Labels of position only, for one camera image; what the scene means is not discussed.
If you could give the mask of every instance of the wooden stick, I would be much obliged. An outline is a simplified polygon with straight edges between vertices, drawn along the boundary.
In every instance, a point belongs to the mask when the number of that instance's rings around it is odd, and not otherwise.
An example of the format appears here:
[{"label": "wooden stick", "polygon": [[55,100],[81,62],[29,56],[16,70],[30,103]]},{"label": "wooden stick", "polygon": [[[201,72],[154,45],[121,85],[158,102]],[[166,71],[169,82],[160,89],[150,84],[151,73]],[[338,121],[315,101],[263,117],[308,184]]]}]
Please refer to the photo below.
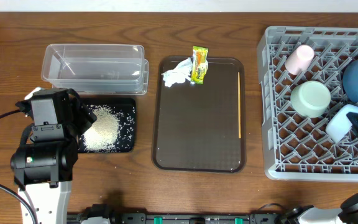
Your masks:
[{"label": "wooden stick", "polygon": [[239,139],[241,138],[241,88],[240,88],[240,73],[239,73],[239,81],[238,81],[238,92],[239,92]]}]

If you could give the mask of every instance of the white wall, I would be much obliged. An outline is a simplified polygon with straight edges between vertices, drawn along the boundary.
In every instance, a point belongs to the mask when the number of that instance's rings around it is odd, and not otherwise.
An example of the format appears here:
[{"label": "white wall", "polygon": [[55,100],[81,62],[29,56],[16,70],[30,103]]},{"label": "white wall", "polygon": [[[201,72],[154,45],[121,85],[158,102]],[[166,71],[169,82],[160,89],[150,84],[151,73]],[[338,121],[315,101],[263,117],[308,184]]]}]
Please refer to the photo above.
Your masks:
[{"label": "white wall", "polygon": [[358,12],[358,0],[0,0],[28,12]]}]

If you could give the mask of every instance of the pink cup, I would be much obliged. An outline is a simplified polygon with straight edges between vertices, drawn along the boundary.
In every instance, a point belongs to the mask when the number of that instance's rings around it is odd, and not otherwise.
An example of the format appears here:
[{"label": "pink cup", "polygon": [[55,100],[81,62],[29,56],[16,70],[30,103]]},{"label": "pink cup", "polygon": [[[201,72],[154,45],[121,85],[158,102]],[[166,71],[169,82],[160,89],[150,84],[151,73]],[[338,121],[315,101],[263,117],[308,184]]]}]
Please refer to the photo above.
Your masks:
[{"label": "pink cup", "polygon": [[308,45],[301,45],[287,58],[285,68],[289,73],[299,75],[308,69],[313,57],[314,50]]}]

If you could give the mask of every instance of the black tray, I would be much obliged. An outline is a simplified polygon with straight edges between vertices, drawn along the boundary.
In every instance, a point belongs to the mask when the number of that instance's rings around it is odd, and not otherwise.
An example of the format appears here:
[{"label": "black tray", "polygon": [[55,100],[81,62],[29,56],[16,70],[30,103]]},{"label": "black tray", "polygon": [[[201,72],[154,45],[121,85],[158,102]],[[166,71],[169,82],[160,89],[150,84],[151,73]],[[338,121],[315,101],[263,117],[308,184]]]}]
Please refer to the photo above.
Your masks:
[{"label": "black tray", "polygon": [[[99,151],[89,151],[84,145],[84,137],[82,135],[79,139],[80,148],[78,150],[78,153],[129,152],[134,148],[136,132],[135,100],[131,98],[83,98],[82,101],[87,104],[90,109],[92,109],[91,105],[106,105],[110,107],[113,114],[118,114],[119,112],[122,112],[124,116],[118,116],[119,124],[122,129],[119,132],[117,141],[114,143],[114,149],[100,149]],[[133,118],[134,122],[128,122],[127,118]]]},{"label": "black tray", "polygon": [[166,87],[161,74],[186,58],[160,64],[152,160],[165,170],[238,172],[246,164],[244,67],[207,58],[204,84]]}]

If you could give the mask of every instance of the white cup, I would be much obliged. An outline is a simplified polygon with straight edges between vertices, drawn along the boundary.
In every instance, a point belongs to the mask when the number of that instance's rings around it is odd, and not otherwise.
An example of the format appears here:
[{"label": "white cup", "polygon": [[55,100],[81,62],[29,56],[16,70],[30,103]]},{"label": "white cup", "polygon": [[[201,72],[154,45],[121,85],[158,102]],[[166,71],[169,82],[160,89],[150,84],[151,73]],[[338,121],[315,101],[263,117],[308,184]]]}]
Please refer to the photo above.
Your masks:
[{"label": "white cup", "polygon": [[302,116],[317,118],[323,115],[331,101],[328,88],[317,81],[307,81],[298,85],[291,93],[293,109]]},{"label": "white cup", "polygon": [[305,72],[314,57],[314,50],[309,45],[301,45],[285,61],[285,69],[293,74],[299,75]]},{"label": "white cup", "polygon": [[352,123],[346,116],[349,112],[358,113],[358,107],[354,105],[345,105],[327,124],[326,132],[335,143],[342,140],[342,138],[352,129]]}]

